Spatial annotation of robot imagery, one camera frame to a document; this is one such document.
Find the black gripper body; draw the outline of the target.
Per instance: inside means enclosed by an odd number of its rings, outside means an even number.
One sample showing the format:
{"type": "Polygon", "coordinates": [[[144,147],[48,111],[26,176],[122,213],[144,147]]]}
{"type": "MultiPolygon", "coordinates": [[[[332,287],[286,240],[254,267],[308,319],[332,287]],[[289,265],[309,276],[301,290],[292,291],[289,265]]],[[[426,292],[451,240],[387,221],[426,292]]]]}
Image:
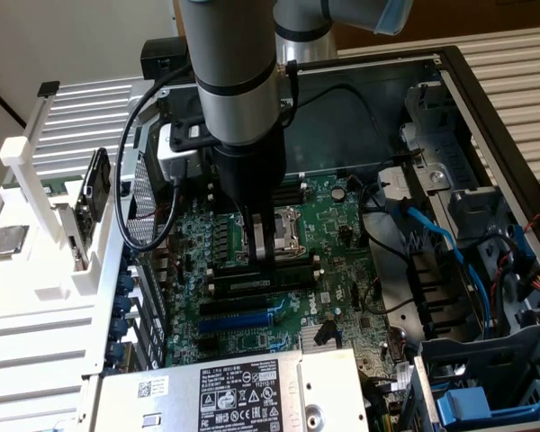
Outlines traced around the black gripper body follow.
{"type": "Polygon", "coordinates": [[[278,122],[261,139],[244,146],[221,144],[212,149],[222,191],[245,221],[268,213],[271,195],[284,179],[284,127],[278,122]]]}

